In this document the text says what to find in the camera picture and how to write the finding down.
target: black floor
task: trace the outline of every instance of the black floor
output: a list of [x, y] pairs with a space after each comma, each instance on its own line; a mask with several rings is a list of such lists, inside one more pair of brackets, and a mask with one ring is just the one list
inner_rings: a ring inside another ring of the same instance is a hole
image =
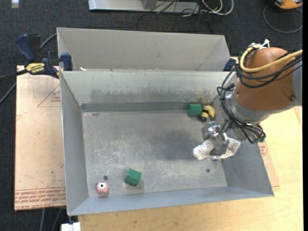
[[[229, 51], [237, 56], [250, 43], [270, 40], [270, 45], [293, 50], [303, 41], [303, 31], [281, 33], [270, 28], [266, 17], [280, 31], [292, 31], [302, 24], [300, 12], [281, 12], [269, 0], [234, 0], [233, 11], [226, 16], [192, 15], [182, 18], [172, 13], [90, 12], [88, 0], [20, 0], [19, 9], [12, 9], [12, 0], [0, 0], [0, 76], [15, 71], [16, 65], [25, 63], [14, 45], [24, 34], [39, 33], [42, 39], [55, 33], [57, 27], [104, 28], [225, 35]], [[57, 42], [52, 39], [42, 54], [57, 57]], [[0, 99], [15, 82], [0, 82]], [[42, 210], [13, 210], [14, 147], [15, 147], [15, 89], [0, 103], [0, 230], [39, 230]], [[43, 230], [51, 230], [59, 209], [46, 209]], [[68, 222], [65, 210], [58, 224]]]

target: blue clamp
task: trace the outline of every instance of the blue clamp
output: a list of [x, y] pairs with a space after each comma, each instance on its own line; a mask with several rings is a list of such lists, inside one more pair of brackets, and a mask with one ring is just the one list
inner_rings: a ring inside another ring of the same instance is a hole
[[30, 74], [43, 74], [43, 75], [52, 75], [58, 78], [58, 70], [51, 65], [52, 62], [63, 62], [64, 69], [68, 71], [73, 70], [73, 62], [69, 53], [63, 53], [60, 59], [49, 62], [47, 58], [43, 58], [41, 63], [34, 63], [36, 56], [29, 46], [28, 43], [28, 34], [21, 35], [18, 39], [15, 40], [15, 46], [19, 53], [27, 58], [27, 63], [24, 65], [25, 71], [22, 74], [29, 72]]
[[15, 46], [18, 52], [24, 55], [28, 60], [25, 66], [27, 66], [29, 63], [34, 62], [36, 58], [33, 50], [30, 48], [28, 44], [27, 38], [28, 34], [23, 34], [22, 36], [20, 36], [18, 39], [15, 40]]
[[64, 70], [66, 71], [72, 71], [73, 70], [73, 62], [72, 58], [69, 53], [63, 53], [61, 54], [61, 60], [64, 64]]

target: pink object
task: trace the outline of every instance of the pink object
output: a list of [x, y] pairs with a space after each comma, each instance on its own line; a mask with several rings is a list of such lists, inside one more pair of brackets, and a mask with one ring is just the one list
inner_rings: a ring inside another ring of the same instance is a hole
[[96, 192], [99, 194], [107, 194], [108, 190], [108, 185], [105, 182], [100, 182], [96, 186]]

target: green block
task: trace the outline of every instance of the green block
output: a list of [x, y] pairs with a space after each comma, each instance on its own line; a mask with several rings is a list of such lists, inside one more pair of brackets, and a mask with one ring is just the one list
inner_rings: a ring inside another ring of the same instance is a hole
[[187, 114], [189, 116], [200, 116], [202, 113], [202, 106], [201, 104], [189, 104], [187, 106]]
[[135, 171], [135, 170], [130, 168], [127, 172], [126, 177], [125, 177], [125, 182], [132, 185], [132, 186], [137, 186], [139, 184], [141, 176], [142, 176], [142, 174], [140, 172]]

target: wooden table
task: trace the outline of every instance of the wooden table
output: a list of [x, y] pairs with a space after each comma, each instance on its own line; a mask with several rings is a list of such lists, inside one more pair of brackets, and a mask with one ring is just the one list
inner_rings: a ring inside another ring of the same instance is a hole
[[262, 122], [280, 182], [274, 197], [79, 216], [82, 231], [303, 230], [302, 129], [298, 109]]

